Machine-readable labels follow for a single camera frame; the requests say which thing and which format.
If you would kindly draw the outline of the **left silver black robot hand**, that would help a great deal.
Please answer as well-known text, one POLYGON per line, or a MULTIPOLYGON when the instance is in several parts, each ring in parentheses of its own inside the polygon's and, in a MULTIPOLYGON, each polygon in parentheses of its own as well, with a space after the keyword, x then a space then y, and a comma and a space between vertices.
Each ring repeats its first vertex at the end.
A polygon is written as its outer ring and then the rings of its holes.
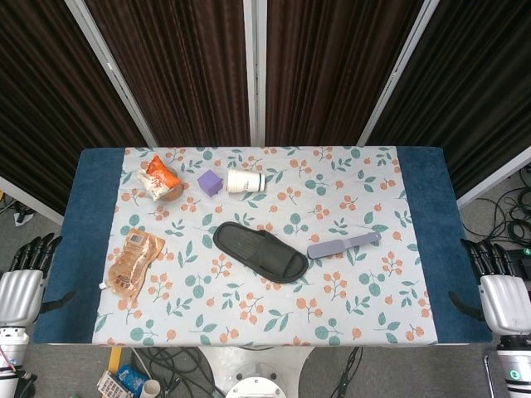
POLYGON ((38 316, 69 303, 75 293, 43 300, 51 263, 62 237, 49 233, 17 249, 8 270, 1 274, 1 327, 25 328, 38 316))

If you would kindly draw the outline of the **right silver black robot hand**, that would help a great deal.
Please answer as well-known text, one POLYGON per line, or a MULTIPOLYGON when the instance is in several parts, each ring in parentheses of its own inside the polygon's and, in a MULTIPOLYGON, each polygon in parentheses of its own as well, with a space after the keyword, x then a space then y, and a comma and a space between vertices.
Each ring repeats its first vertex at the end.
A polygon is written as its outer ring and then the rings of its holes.
POLYGON ((480 295, 480 308, 452 291, 451 302, 463 314, 485 322, 500 336, 530 334, 530 249, 506 250, 488 240, 462 239, 480 295))

